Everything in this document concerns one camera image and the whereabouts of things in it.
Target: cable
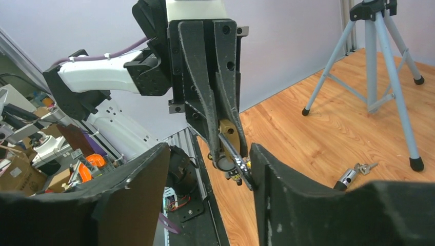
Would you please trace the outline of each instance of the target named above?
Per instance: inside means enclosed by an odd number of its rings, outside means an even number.
[[[174,207],[174,208],[171,208],[171,206],[174,205],[176,202],[180,202],[181,200],[185,199],[186,197],[188,197],[188,199],[187,199],[187,201],[186,201],[185,203],[182,203],[182,204],[180,204],[180,205],[178,205],[178,206],[176,206],[176,207]],[[174,212],[174,211],[180,209],[181,207],[185,206],[188,202],[190,202],[190,196],[189,196],[189,195],[185,195],[185,196],[184,196],[183,198],[181,198],[179,201],[173,201],[173,202],[171,202],[171,203],[167,206],[167,208],[168,208],[167,210],[168,210],[169,212]]]
[[[131,51],[131,50],[133,50],[135,48],[137,48],[139,45],[145,43],[146,41],[148,41],[148,38],[144,37],[144,38],[140,39],[139,41],[137,41],[136,43],[130,45],[129,47],[127,47],[127,48],[125,48],[123,50],[120,50],[118,52],[115,52],[113,54],[108,54],[108,55],[109,55],[110,58],[116,58],[118,56],[121,56],[121,55],[123,55],[123,54],[125,54],[125,53],[127,53],[127,52],[129,52],[129,51]],[[91,61],[91,60],[105,60],[105,59],[107,59],[106,55],[74,57],[74,61],[75,62],[83,62],[83,61]],[[70,61],[71,60],[70,60],[69,57],[62,58],[62,59],[57,60],[53,64],[53,66],[56,66],[56,65],[59,65],[61,63],[65,63],[65,62],[70,62]]]
[[[41,90],[41,91],[43,91],[45,93],[50,94],[47,90],[45,90],[44,88],[40,87],[36,83],[31,82],[31,81],[29,81],[29,80],[27,80],[27,79],[25,79],[25,78],[23,78],[23,77],[21,77],[19,75],[16,75],[16,74],[13,74],[13,73],[2,73],[2,74],[0,74],[0,78],[7,77],[7,76],[19,78],[22,81],[26,82],[27,84],[31,85],[32,87],[35,87],[35,88],[37,88],[37,89],[39,89],[39,90]]]
[[[195,157],[189,157],[190,159],[194,159],[196,163],[190,161],[190,164],[192,164],[192,166],[196,169],[198,169],[198,160]]]

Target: rubber foot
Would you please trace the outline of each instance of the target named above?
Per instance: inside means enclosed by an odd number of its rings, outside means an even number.
[[[416,172],[421,172],[424,169],[424,164],[421,157],[419,157],[418,159],[410,158],[409,163],[411,164],[411,168]]]
[[[304,110],[302,110],[302,115],[303,116],[307,116],[310,113],[309,109],[304,108]]]
[[[347,189],[347,186],[342,182],[337,181],[337,183],[335,183],[334,189],[339,191],[345,191]]]
[[[420,79],[414,79],[414,83],[416,84],[416,85],[422,85],[423,83],[424,83],[424,78],[423,78],[423,76],[420,78]]]

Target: tripod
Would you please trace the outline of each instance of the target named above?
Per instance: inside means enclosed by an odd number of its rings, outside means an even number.
[[[397,14],[397,1],[390,0],[364,0],[362,3],[355,5],[350,10],[350,21],[347,24],[345,30],[343,31],[343,35],[341,36],[337,46],[332,53],[331,58],[326,65],[323,74],[314,89],[311,98],[309,99],[307,105],[302,111],[302,115],[306,116],[309,114],[312,104],[314,103],[315,98],[317,97],[323,83],[325,82],[327,77],[335,80],[337,83],[342,85],[348,91],[352,92],[359,99],[367,103],[367,110],[369,113],[374,113],[378,110],[378,108],[384,104],[385,102],[395,99],[400,120],[402,123],[402,128],[405,133],[406,144],[408,145],[409,153],[410,153],[410,165],[414,171],[422,171],[424,169],[423,161],[418,153],[416,140],[414,138],[414,133],[412,131],[411,122],[409,120],[408,111],[406,110],[405,99],[403,97],[402,88],[400,86],[398,71],[403,67],[403,64],[406,62],[408,67],[410,68],[412,75],[414,77],[414,82],[417,85],[421,85],[424,83],[424,78],[419,73],[414,60],[409,54],[408,48],[406,47],[400,33],[394,24],[391,16]],[[356,21],[364,20],[365,21],[365,45],[366,45],[366,65],[367,65],[367,98],[358,93],[356,90],[339,80],[337,77],[330,74],[330,70],[332,65],[335,63],[335,60],[339,54],[340,49],[344,45],[347,37],[351,33],[353,27],[355,26]],[[399,64],[399,67],[396,68],[396,64],[394,63],[394,57],[391,51],[387,29],[391,34],[395,44],[397,45],[400,53],[402,54],[402,62]],[[379,43],[381,45],[382,53],[384,55],[385,64],[388,70],[388,76],[390,79],[390,84],[388,88],[384,92],[384,95],[381,99],[377,99],[377,47],[376,42],[379,37]]]

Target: wooden floor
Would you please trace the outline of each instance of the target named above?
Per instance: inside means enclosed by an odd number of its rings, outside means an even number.
[[[378,64],[381,95],[388,85],[381,54]],[[409,153],[393,100],[370,115],[361,100],[328,79],[310,115],[303,117],[301,110],[321,72],[243,112],[241,119],[248,143],[262,144],[282,162],[329,187],[357,162],[379,165],[369,175],[359,176],[353,188],[374,179],[435,181],[435,68],[417,66],[425,84],[416,86],[407,66],[399,75],[425,162],[422,173],[409,167]],[[331,73],[366,95],[364,50],[337,62]],[[206,158],[206,144],[200,144],[231,245],[258,245],[253,193],[227,181],[222,172],[214,169]]]

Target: key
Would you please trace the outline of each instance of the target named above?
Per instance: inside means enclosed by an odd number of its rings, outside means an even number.
[[[373,163],[371,165],[364,164],[364,165],[360,166],[359,169],[363,175],[367,175],[370,173],[371,169],[376,167],[377,165],[378,165],[377,163]]]
[[[357,163],[357,164],[355,164],[355,166],[353,167],[353,169],[358,173],[358,172],[361,172],[361,170],[360,170],[360,168],[361,168],[361,164],[360,163]]]

